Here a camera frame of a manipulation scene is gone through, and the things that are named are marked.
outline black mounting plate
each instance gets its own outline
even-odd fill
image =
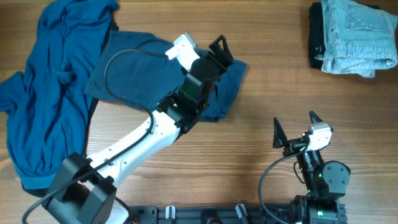
[[[269,205],[276,208],[288,209],[288,204]],[[218,218],[223,224],[241,224],[235,207],[176,207],[173,222],[165,219],[165,208],[156,206],[130,207],[134,218],[137,218],[137,224],[202,224],[201,213],[204,209],[213,209],[217,212]],[[249,224],[277,224],[279,222],[271,217],[265,217],[261,213],[260,207],[246,207],[248,212]]]

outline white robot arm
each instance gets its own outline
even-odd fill
[[[43,207],[57,221],[124,223],[128,218],[128,208],[115,200],[117,188],[150,156],[192,129],[201,112],[208,106],[215,82],[233,62],[222,35],[209,46],[212,51],[206,55],[200,57],[194,51],[195,47],[192,38],[183,34],[174,42],[174,47],[165,53],[170,60],[176,57],[180,62],[185,80],[182,86],[159,101],[151,115],[153,120],[148,118],[112,146],[91,154],[86,159],[72,154],[63,161],[47,195],[93,170],[95,172],[82,182],[87,181],[94,188],[89,191],[74,182],[43,203]]]

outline jeans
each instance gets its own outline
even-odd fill
[[[372,78],[392,68],[398,56],[394,31],[398,17],[349,0],[322,0],[326,51],[322,71]]]

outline blue shirt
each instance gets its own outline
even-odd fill
[[[115,0],[58,0],[47,6],[26,63],[0,84],[7,148],[26,189],[49,187],[63,159],[84,156],[92,97],[84,89],[94,71]]]
[[[112,30],[109,33],[109,42],[87,84],[86,94],[101,100],[116,101],[106,91],[104,70],[109,60],[119,51],[141,49],[164,54],[172,47],[172,43],[150,33]],[[218,121],[225,118],[238,95],[246,67],[244,62],[234,60],[228,71],[221,75],[221,81],[216,82],[217,99],[214,91],[209,103],[215,103],[202,112],[202,121]],[[160,99],[175,87],[182,85],[185,75],[181,68],[176,58],[169,60],[167,57],[126,53],[115,58],[109,65],[108,85],[116,95],[154,110]]]

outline denim pocket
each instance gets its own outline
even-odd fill
[[[367,6],[348,6],[346,28],[347,30],[383,31],[389,34],[382,11]]]

